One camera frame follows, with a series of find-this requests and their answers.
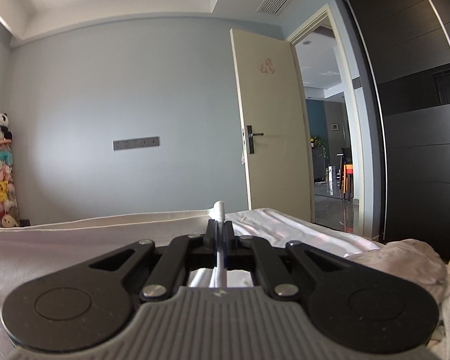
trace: bed sheet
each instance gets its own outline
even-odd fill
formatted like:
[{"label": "bed sheet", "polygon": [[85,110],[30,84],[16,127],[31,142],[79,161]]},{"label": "bed sheet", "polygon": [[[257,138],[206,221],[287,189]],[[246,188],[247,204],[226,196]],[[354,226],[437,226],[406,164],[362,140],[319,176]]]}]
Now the bed sheet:
[{"label": "bed sheet", "polygon": [[[125,215],[61,223],[63,228],[44,225],[39,228],[0,229],[0,307],[6,295],[21,283],[139,239],[153,239],[157,246],[163,246],[176,236],[204,232],[214,212],[205,210],[193,213],[155,217],[140,214],[134,218]],[[135,223],[137,218],[143,222]],[[357,235],[313,225],[271,209],[236,212],[227,214],[226,218],[234,223],[236,234],[264,237],[274,246],[284,246],[289,240],[297,239],[342,257],[378,248],[373,242]],[[80,227],[80,224],[104,226]],[[190,276],[189,283],[208,287],[214,282],[213,276],[212,270],[198,270]],[[228,272],[227,276],[230,287],[251,285],[250,275],[244,271]],[[0,320],[0,359],[11,349],[12,344]]]}]

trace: open door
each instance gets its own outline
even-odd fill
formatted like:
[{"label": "open door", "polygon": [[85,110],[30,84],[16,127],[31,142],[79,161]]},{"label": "open door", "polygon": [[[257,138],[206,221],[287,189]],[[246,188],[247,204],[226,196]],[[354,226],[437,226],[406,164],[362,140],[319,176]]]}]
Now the open door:
[{"label": "open door", "polygon": [[310,221],[311,149],[291,45],[235,29],[230,35],[248,208],[274,208]]}]

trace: socket panel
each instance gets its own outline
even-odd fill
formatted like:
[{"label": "socket panel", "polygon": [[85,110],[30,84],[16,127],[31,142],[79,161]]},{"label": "socket panel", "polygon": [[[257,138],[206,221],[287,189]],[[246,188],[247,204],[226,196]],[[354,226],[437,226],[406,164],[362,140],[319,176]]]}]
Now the socket panel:
[{"label": "socket panel", "polygon": [[122,139],[113,141],[113,150],[139,149],[160,146],[160,137]]}]

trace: toy storage tube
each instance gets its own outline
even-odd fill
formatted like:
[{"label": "toy storage tube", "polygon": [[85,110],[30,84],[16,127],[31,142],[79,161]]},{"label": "toy storage tube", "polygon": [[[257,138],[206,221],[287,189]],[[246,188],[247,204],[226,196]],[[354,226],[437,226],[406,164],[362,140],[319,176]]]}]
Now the toy storage tube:
[{"label": "toy storage tube", "polygon": [[0,140],[0,226],[17,227],[17,196],[13,185],[13,155],[10,139]]}]

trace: black wardrobe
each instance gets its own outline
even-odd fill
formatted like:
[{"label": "black wardrobe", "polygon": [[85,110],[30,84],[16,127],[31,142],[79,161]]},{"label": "black wardrobe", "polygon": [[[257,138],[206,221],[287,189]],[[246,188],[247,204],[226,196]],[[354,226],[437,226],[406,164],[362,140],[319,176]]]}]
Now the black wardrobe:
[{"label": "black wardrobe", "polygon": [[347,1],[382,113],[384,241],[450,258],[450,0]]}]

